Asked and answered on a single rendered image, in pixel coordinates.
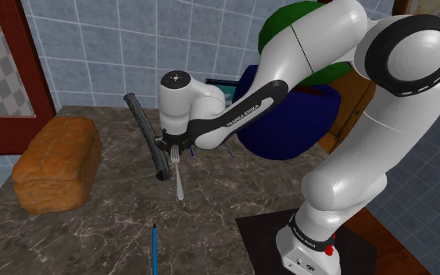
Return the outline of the red framed door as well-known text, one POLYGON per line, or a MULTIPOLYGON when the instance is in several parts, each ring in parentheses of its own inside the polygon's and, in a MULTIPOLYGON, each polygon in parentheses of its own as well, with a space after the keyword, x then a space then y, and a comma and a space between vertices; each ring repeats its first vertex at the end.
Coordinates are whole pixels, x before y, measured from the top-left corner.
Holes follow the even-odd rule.
POLYGON ((20 0, 0 0, 0 31, 34 110, 33 116, 0 116, 0 155, 19 155, 56 111, 20 0))

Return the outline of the green rounded plant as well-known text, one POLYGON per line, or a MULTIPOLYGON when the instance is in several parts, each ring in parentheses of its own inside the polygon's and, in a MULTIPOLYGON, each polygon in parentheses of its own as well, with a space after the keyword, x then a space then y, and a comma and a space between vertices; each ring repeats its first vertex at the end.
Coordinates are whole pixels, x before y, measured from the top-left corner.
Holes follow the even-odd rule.
MULTIPOLYGON (((259 32, 259 54, 262 54, 267 43, 280 31, 303 16, 319 9, 323 5, 324 4, 320 2, 301 1, 279 8, 265 21, 259 32)), ((301 81, 299 85, 313 86, 318 84, 329 84, 330 82, 346 75, 351 69, 352 67, 348 62, 337 62, 330 66, 326 66, 322 70, 307 77, 305 80, 301 81)))

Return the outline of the blue pencil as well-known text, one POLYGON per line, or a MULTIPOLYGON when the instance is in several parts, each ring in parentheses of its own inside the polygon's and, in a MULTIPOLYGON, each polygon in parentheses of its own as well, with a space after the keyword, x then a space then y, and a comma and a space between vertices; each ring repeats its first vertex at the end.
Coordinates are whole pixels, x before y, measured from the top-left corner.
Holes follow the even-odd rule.
POLYGON ((158 275, 158 263, 157 263, 157 256, 158 256, 158 249, 157 249, 157 228, 156 224, 154 223, 152 226, 152 275, 158 275))

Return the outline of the teal tablet with black frame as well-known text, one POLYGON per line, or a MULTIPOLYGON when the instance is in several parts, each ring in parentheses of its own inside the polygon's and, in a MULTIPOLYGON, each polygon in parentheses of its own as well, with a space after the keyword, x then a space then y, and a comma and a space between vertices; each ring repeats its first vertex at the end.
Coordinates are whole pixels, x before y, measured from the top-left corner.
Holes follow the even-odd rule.
POLYGON ((234 93, 235 93, 236 87, 238 86, 237 81, 217 80, 217 79, 206 78, 206 84, 213 85, 213 86, 219 88, 224 93, 226 107, 228 107, 229 105, 232 104, 234 93))

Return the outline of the brown wooden cabinet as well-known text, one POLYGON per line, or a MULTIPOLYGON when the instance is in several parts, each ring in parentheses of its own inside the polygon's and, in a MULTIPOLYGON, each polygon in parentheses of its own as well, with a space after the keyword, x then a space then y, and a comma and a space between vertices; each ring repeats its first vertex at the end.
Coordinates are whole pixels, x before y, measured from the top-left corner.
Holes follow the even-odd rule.
POLYGON ((376 84, 351 69, 328 85, 341 95, 341 104, 331 129, 318 144, 328 153, 332 153, 345 140, 363 114, 374 96, 376 84))

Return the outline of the brown bread loaf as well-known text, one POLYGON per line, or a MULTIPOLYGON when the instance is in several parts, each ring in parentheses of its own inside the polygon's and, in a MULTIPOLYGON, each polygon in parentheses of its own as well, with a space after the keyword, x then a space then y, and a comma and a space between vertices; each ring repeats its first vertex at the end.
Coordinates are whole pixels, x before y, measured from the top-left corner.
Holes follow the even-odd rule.
POLYGON ((30 142, 13 167, 13 189, 33 215, 83 206, 102 156, 100 134, 84 116, 57 116, 30 142))

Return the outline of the silver fork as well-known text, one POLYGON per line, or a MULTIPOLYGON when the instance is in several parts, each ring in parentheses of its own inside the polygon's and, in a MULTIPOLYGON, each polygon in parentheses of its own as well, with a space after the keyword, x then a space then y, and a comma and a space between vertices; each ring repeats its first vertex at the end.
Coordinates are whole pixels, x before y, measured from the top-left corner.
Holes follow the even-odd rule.
POLYGON ((181 183, 181 175, 179 171, 179 163, 180 163, 180 153, 179 147, 177 145, 173 145, 170 150, 170 160, 175 166, 176 170, 176 185, 177 185, 177 198, 180 201, 184 200, 184 191, 181 183))

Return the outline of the dark robot stand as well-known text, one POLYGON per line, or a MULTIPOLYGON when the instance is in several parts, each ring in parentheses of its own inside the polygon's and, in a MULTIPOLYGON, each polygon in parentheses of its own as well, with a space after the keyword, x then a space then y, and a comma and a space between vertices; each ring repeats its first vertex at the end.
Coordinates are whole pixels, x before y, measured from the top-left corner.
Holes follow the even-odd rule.
MULTIPOLYGON (((282 266, 275 237, 295 209, 237 218, 238 229, 256 275, 294 275, 282 266)), ((377 248, 342 226, 334 246, 340 253, 341 275, 376 275, 377 248)))

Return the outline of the dark blue rounded pot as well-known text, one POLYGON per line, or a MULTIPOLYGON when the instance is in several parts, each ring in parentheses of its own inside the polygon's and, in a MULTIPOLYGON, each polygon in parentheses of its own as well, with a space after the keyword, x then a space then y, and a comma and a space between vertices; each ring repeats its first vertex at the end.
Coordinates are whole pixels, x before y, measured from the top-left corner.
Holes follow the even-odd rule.
POLYGON ((328 84, 350 70, 340 62, 318 71, 288 93, 284 101, 237 132, 253 154, 270 160, 294 159, 315 145, 331 128, 341 95, 328 84))

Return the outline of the dark grey ribbed tube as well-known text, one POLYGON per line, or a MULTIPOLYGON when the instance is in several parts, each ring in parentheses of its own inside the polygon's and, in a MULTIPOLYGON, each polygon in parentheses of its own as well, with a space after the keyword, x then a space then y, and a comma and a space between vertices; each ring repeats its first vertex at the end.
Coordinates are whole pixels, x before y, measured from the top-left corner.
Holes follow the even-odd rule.
POLYGON ((156 170, 156 178, 161 181, 169 180, 172 176, 170 166, 166 155, 161 151, 155 143, 156 133, 145 115, 143 108, 134 93, 125 94, 123 100, 127 103, 136 123, 138 124, 142 135, 147 143, 153 165, 156 170))

